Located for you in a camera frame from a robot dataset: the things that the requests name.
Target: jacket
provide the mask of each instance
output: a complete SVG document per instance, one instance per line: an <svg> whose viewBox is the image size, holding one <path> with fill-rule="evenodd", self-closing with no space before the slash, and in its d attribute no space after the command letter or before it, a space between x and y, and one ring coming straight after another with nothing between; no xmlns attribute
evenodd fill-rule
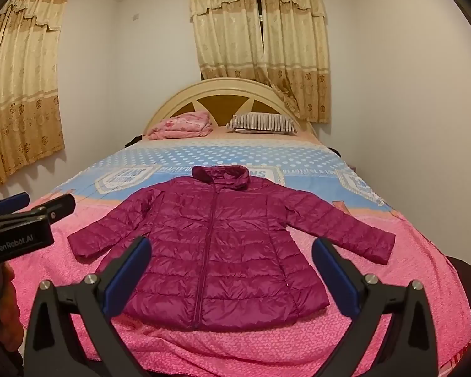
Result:
<svg viewBox="0 0 471 377"><path fill-rule="evenodd" d="M152 259L126 314L183 330L244 331L294 322L329 304L287 226L379 264L387 264L395 240L246 167L195 166L192 177L140 189L68 241L81 258L111 248L101 271L134 238L148 237Z"/></svg>

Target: curtain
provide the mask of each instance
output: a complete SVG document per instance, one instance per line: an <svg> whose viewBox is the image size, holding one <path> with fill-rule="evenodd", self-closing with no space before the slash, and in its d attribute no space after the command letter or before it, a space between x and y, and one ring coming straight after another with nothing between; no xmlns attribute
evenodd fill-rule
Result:
<svg viewBox="0 0 471 377"><path fill-rule="evenodd" d="M261 80L263 46L257 0L190 0L197 57L205 79Z"/></svg>
<svg viewBox="0 0 471 377"><path fill-rule="evenodd" d="M57 46L66 0L8 0L0 10L0 185L64 149Z"/></svg>
<svg viewBox="0 0 471 377"><path fill-rule="evenodd" d="M330 122L330 74L322 0L262 0L265 70L301 120Z"/></svg>

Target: folded pink blanket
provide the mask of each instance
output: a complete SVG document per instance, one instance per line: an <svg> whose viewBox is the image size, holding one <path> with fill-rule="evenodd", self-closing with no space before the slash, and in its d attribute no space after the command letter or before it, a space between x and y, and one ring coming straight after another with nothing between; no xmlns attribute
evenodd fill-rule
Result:
<svg viewBox="0 0 471 377"><path fill-rule="evenodd" d="M213 131L209 112L188 112L164 119L148 129L148 140L185 139L207 136Z"/></svg>

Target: cream wooden headboard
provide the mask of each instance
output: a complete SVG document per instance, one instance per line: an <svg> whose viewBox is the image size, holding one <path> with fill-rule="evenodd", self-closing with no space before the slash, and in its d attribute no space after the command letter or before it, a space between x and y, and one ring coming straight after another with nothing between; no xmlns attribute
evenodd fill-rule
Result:
<svg viewBox="0 0 471 377"><path fill-rule="evenodd" d="M298 120L286 109L272 88L240 78L207 79L179 91L154 114L143 134L163 119L195 110L207 110L214 126L226 125L235 114L280 113L290 117L298 129L317 137L312 125Z"/></svg>

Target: white wall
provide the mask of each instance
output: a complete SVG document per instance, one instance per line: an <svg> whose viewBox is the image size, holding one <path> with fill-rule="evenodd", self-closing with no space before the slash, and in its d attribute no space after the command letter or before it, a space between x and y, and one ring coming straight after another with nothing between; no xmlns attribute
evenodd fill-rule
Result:
<svg viewBox="0 0 471 377"><path fill-rule="evenodd" d="M66 149L9 177L0 199L26 191L32 200L118 150L113 0L68 0L58 51L58 87Z"/></svg>
<svg viewBox="0 0 471 377"><path fill-rule="evenodd" d="M354 0L358 173L471 264L471 26L453 0Z"/></svg>
<svg viewBox="0 0 471 377"><path fill-rule="evenodd" d="M333 122L321 128L321 140L338 147L348 161L356 103L354 9L352 0L324 0L332 68ZM172 95L200 81L189 0L125 0L117 20L118 86L124 144L141 134L154 112Z"/></svg>
<svg viewBox="0 0 471 377"><path fill-rule="evenodd" d="M200 71L189 0L125 0L117 33L117 138L125 144L169 97L199 82Z"/></svg>
<svg viewBox="0 0 471 377"><path fill-rule="evenodd" d="M356 36L353 0L323 0L327 14L330 71L332 73L332 122L317 124L323 144L334 147L349 164L357 165L358 155L353 147L358 129L356 113L360 98L357 67L358 40Z"/></svg>

